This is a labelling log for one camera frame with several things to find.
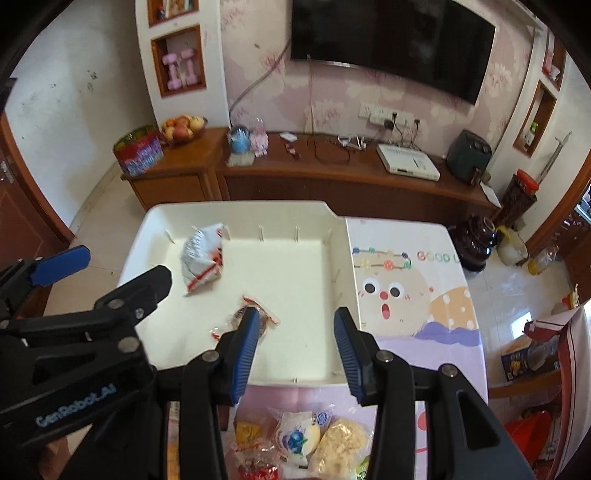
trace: white tray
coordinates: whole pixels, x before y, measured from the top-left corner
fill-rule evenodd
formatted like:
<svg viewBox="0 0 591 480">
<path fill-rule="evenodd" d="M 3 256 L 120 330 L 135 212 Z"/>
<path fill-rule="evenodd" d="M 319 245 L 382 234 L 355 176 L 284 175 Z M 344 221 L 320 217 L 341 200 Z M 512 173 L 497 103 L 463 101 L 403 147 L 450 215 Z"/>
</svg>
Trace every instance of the white tray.
<svg viewBox="0 0 591 480">
<path fill-rule="evenodd" d="M 184 296 L 180 252 L 195 228 L 223 222 L 219 280 Z M 158 368 L 188 363 L 216 342 L 243 294 L 260 301 L 281 324 L 256 350 L 250 383 L 343 384 L 333 314 L 359 307 L 346 221 L 322 202 L 212 202 L 152 208 L 139 229 L 119 283 L 162 264 L 173 275 L 170 295 L 137 327 Z"/>
</svg>

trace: bolt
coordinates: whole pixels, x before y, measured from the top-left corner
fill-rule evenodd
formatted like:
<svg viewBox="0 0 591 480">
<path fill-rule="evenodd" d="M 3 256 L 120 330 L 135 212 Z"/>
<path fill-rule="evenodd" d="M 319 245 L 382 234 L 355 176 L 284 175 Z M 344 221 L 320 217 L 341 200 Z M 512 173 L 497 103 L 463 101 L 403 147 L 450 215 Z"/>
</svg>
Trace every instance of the bolt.
<svg viewBox="0 0 591 480">
<path fill-rule="evenodd" d="M 203 352 L 201 356 L 206 362 L 215 362 L 218 358 L 220 358 L 220 354 L 215 350 L 208 350 L 207 352 Z"/>
<path fill-rule="evenodd" d="M 441 366 L 441 371 L 443 372 L 443 375 L 446 375 L 450 378 L 453 378 L 457 375 L 457 367 L 452 364 L 443 364 Z"/>
<path fill-rule="evenodd" d="M 386 364 L 394 360 L 394 354 L 392 352 L 388 352 L 387 350 L 378 350 L 378 353 L 375 354 L 375 357 Z"/>
<path fill-rule="evenodd" d="M 122 353 L 133 353 L 139 347 L 139 340 L 137 337 L 125 337 L 119 340 L 117 348 Z"/>
<path fill-rule="evenodd" d="M 117 310 L 120 309 L 123 305 L 125 304 L 125 302 L 121 299 L 114 299 L 111 300 L 107 306 L 112 309 L 112 310 Z"/>
</svg>

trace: dumbbell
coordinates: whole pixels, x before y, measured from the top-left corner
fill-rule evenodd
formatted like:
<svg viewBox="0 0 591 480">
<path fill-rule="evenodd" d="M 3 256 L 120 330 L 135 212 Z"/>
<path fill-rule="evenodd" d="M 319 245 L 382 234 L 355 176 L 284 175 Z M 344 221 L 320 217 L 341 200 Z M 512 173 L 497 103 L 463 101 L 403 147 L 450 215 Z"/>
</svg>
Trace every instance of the dumbbell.
<svg viewBox="0 0 591 480">
<path fill-rule="evenodd" d="M 187 48 L 181 52 L 181 58 L 187 64 L 187 76 L 185 77 L 185 83 L 187 85 L 195 85 L 199 79 L 195 75 L 195 69 L 193 65 L 193 57 L 195 56 L 195 51 L 192 48 Z"/>
<path fill-rule="evenodd" d="M 178 90 L 183 86 L 177 74 L 178 55 L 176 53 L 168 53 L 162 57 L 162 63 L 168 67 L 168 76 L 170 80 L 167 83 L 169 90 Z"/>
</svg>

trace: wooden countertop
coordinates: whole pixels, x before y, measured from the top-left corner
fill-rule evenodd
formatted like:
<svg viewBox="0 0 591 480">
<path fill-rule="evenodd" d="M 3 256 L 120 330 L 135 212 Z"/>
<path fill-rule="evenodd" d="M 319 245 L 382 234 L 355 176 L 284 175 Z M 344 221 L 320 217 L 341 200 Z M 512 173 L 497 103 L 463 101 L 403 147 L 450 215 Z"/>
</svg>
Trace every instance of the wooden countertop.
<svg viewBox="0 0 591 480">
<path fill-rule="evenodd" d="M 278 134 L 269 134 L 267 156 L 257 158 L 250 167 L 224 166 L 219 171 L 225 176 L 232 177 L 289 176 L 378 184 L 464 200 L 496 209 L 486 198 L 480 185 L 471 187 L 457 180 L 440 157 L 429 155 L 441 174 L 439 181 L 414 179 L 389 174 L 376 151 L 376 144 L 371 144 L 364 152 L 350 148 L 351 156 L 348 161 L 347 151 L 336 144 L 336 137 L 316 135 L 317 155 L 314 154 L 314 141 L 312 138 L 309 141 L 309 137 L 310 135 L 300 134 L 298 140 L 292 143 L 301 155 L 299 159 L 295 159 L 285 149 L 285 141 Z"/>
<path fill-rule="evenodd" d="M 173 177 L 191 175 L 205 171 L 211 166 L 212 157 L 219 149 L 220 143 L 228 144 L 226 133 L 228 129 L 208 128 L 205 134 L 184 145 L 163 147 L 164 158 L 142 175 L 130 177 L 123 174 L 124 180 L 153 179 L 159 177 Z"/>
</svg>

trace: black television screen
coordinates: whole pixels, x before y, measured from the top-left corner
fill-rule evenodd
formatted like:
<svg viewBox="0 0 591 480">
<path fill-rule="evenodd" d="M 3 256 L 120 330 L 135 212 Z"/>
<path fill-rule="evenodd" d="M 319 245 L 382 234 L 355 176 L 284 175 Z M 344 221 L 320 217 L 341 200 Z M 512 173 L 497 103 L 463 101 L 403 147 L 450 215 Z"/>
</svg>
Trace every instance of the black television screen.
<svg viewBox="0 0 591 480">
<path fill-rule="evenodd" d="M 475 104 L 494 36 L 453 0 L 293 0 L 291 59 L 382 70 Z"/>
</svg>

